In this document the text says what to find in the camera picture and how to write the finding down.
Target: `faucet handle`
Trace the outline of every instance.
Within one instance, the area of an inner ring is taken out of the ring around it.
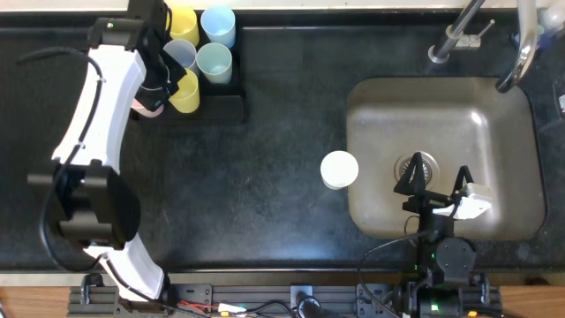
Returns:
[[[454,49],[478,49],[480,48],[480,38],[494,25],[494,20],[491,19],[488,26],[479,34],[463,34],[459,37]]]

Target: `black countertop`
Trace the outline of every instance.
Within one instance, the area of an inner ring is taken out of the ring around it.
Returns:
[[[139,234],[147,250],[172,271],[354,268],[366,249],[384,240],[361,232],[350,218],[347,191],[328,190],[320,179],[322,158],[347,148],[348,93],[374,77],[499,76],[516,58],[508,40],[515,15],[481,13],[471,31],[497,18],[482,47],[454,52],[447,64],[436,65],[426,52],[455,19],[453,12],[238,14],[247,122],[130,122],[126,128],[122,176],[139,196]],[[0,26],[0,270],[51,271],[26,174],[62,139],[86,66],[72,57],[20,67],[12,62],[48,46],[84,48],[91,21],[78,15],[71,22],[27,21]],[[561,40],[537,56],[521,83],[537,131],[546,224],[532,240],[477,242],[482,269],[565,266],[565,125],[556,101],[565,94],[563,56]],[[56,248],[77,258],[61,242]],[[391,248],[375,255],[372,267],[412,269],[414,254],[409,244]]]

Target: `yellow cup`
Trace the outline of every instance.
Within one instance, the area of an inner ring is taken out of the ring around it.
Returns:
[[[196,13],[188,6],[172,8],[172,11],[173,24],[170,26],[170,37],[175,40],[187,40],[196,47],[200,41]]]
[[[188,68],[186,75],[178,82],[178,91],[169,98],[169,102],[182,113],[192,113],[200,105],[198,77]]]

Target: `faucet spout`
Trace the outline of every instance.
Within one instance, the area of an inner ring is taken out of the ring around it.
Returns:
[[[508,92],[528,71],[538,46],[538,17],[534,0],[516,0],[520,19],[520,48],[514,67],[496,82],[496,90]]]

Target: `sink basin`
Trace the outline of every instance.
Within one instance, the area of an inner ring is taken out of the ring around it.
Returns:
[[[427,189],[451,194],[459,167],[487,185],[493,206],[457,221],[468,239],[530,239],[543,225],[546,204],[531,107],[524,92],[494,89],[496,79],[368,79],[350,93],[347,148],[359,164],[349,187],[350,213],[370,235],[403,235],[407,197],[393,192],[411,156],[423,154]],[[418,228],[411,219],[408,232]]]

